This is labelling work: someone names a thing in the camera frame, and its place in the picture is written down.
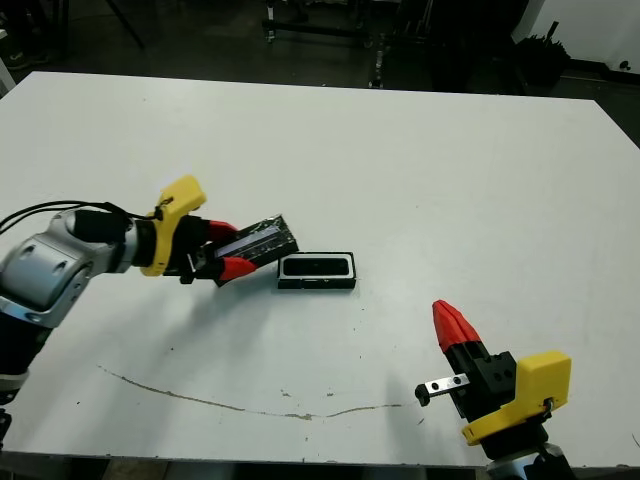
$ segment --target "metal bracket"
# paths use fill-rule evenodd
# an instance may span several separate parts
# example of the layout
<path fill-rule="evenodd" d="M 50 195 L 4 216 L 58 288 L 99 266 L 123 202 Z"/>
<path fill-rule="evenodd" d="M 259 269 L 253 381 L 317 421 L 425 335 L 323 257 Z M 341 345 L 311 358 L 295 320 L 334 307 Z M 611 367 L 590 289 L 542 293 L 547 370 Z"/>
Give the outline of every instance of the metal bracket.
<path fill-rule="evenodd" d="M 416 387 L 416 397 L 420 405 L 426 407 L 431 401 L 431 397 L 438 397 L 451 393 L 454 390 L 469 385 L 469 378 L 466 374 L 454 375 L 453 377 L 439 378 L 430 382 L 422 383 Z"/>

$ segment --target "white wall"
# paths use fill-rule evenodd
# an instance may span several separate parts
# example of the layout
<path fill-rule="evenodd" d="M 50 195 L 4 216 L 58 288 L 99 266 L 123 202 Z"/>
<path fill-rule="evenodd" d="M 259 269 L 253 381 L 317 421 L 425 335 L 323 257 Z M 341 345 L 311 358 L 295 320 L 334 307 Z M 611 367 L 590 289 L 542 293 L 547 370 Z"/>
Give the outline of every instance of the white wall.
<path fill-rule="evenodd" d="M 522 20 L 520 20 L 520 23 L 511 34 L 516 43 L 529 36 L 538 19 L 538 15 L 540 15 L 540 10 L 544 6 L 544 2 L 545 0 L 529 0 L 529 5 L 527 5 L 527 9 L 522 15 Z"/>
<path fill-rule="evenodd" d="M 640 0 L 531 0 L 531 3 L 527 13 L 533 15 L 536 10 L 538 13 L 530 34 L 546 34 L 557 20 L 560 25 L 554 39 L 563 43 L 572 58 L 605 62 L 615 70 L 624 59 L 630 62 L 633 73 L 640 73 Z M 526 30 L 527 23 L 531 23 L 531 18 L 525 14 L 518 29 Z"/>

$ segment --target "dark floor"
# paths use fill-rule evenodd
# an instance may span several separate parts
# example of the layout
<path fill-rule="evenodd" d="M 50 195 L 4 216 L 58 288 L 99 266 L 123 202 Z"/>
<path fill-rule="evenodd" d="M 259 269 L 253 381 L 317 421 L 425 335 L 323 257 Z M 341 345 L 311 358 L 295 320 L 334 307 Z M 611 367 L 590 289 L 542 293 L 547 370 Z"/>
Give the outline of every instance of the dark floor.
<path fill-rule="evenodd" d="M 375 45 L 292 32 L 265 41 L 263 0 L 115 0 L 142 37 L 141 50 L 104 0 L 71 1 L 68 55 L 41 70 L 156 77 L 367 88 Z M 43 0 L 50 8 L 50 1 Z M 388 32 L 392 5 L 376 4 L 371 30 Z M 353 14 L 339 5 L 308 7 L 311 22 L 349 28 Z M 276 20 L 293 15 L 276 5 Z M 28 71 L 16 75 L 17 80 Z M 418 50 L 394 49 L 386 57 L 384 88 L 432 90 L 431 76 Z M 490 65 L 479 65 L 468 85 L 474 93 L 511 93 L 496 81 Z M 596 100 L 640 145 L 640 87 L 601 81 L 584 72 L 567 72 L 549 91 L 527 94 Z"/>

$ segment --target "white tabletop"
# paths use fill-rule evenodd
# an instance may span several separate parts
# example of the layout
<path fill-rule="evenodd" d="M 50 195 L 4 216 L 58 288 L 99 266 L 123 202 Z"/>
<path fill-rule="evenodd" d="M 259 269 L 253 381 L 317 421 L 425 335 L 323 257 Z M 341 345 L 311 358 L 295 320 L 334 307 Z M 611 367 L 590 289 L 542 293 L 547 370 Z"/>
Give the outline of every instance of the white tabletop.
<path fill-rule="evenodd" d="M 494 353 L 573 358 L 548 422 L 573 465 L 640 464 L 640 152 L 594 102 L 35 73 L 0 101 L 0 146 L 5 214 L 145 213 L 193 173 L 199 214 L 283 213 L 301 249 L 353 251 L 359 277 L 352 293 L 280 292 L 274 267 L 220 290 L 99 277 L 10 405 L 7 450 L 485 464 L 450 399 L 413 397 L 451 373 L 443 298 Z"/>

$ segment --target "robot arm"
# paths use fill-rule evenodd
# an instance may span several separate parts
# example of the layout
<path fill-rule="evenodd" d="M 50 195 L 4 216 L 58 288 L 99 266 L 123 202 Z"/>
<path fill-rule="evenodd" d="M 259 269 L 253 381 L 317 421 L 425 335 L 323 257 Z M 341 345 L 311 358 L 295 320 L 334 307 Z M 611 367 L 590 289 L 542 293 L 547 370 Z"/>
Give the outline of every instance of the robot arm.
<path fill-rule="evenodd" d="M 0 265 L 0 406 L 16 397 L 29 365 L 93 277 L 134 266 L 147 276 L 180 276 L 182 283 L 219 282 L 256 269 L 242 258 L 211 253 L 233 239 L 236 229 L 188 215 L 204 201 L 195 178 L 187 176 L 163 192 L 147 217 L 110 204 L 87 204 L 108 211 L 59 211 L 45 232 L 7 255 Z M 0 409 L 0 448 L 10 423 Z"/>
<path fill-rule="evenodd" d="M 462 430 L 467 444 L 481 445 L 493 460 L 487 473 L 494 480 L 575 480 L 542 426 L 567 403 L 571 359 L 561 352 L 518 362 L 509 352 L 490 355 L 476 330 L 443 300 L 433 304 L 433 320 L 454 375 L 418 385 L 420 405 L 451 397 L 469 422 Z"/>

